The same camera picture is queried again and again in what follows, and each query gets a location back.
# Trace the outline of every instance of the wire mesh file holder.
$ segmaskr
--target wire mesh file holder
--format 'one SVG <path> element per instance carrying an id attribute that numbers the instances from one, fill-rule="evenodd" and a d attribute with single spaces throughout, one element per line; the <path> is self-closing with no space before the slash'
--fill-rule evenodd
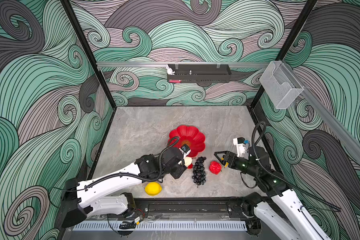
<path id="1" fill-rule="evenodd" d="M 282 61 L 270 62 L 260 82 L 276 109 L 288 108 L 304 90 L 292 68 Z"/>

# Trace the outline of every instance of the yellow lemon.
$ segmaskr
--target yellow lemon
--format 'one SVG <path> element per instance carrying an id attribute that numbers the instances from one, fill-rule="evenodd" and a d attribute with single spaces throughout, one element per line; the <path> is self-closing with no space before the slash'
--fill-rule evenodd
<path id="1" fill-rule="evenodd" d="M 148 195 L 154 196 L 161 192 L 161 186 L 157 182 L 150 182 L 145 186 L 145 192 Z"/>

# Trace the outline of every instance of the black strap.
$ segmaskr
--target black strap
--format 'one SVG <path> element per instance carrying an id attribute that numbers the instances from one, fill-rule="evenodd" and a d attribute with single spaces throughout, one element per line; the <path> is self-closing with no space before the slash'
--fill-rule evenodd
<path id="1" fill-rule="evenodd" d="M 244 172 L 240 172 L 240 177 L 241 177 L 241 180 L 243 181 L 244 185 L 247 187 L 247 188 L 255 188 L 257 187 L 257 183 L 253 186 L 253 187 L 249 187 L 245 182 L 244 182 L 244 179 L 243 179 L 243 176 L 241 175 L 242 173 Z"/>

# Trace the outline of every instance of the gray floor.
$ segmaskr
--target gray floor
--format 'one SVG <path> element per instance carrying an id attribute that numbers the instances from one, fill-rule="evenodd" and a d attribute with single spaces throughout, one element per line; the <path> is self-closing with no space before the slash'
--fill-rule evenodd
<path id="1" fill-rule="evenodd" d="M 232 139 L 244 137 L 250 141 L 254 123 L 245 106 L 174 106 L 174 107 L 118 107 L 107 139 L 97 163 L 94 178 L 119 170 L 145 154 L 157 154 L 166 146 L 168 134 L 179 125 L 196 126 L 205 134 L 206 149 L 199 156 L 216 161 L 215 151 L 236 152 Z M 242 197 L 254 191 L 264 195 L 258 187 L 245 187 L 240 172 L 224 169 L 218 175 L 206 170 L 206 184 L 197 187 L 186 170 L 179 179 L 164 177 L 163 190 L 154 197 Z M 253 177 L 243 174 L 249 186 Z M 147 183 L 125 188 L 134 197 L 151 197 L 145 193 Z"/>

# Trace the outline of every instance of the bunch of grapes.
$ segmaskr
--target bunch of grapes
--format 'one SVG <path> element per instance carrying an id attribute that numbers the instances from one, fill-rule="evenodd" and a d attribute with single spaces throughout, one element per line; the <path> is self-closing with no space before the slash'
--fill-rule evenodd
<path id="1" fill-rule="evenodd" d="M 204 185 L 206 180 L 205 180 L 205 167 L 203 166 L 203 162 L 206 160 L 206 157 L 199 157 L 196 160 L 195 165 L 193 166 L 193 182 L 196 183 L 197 185 Z"/>

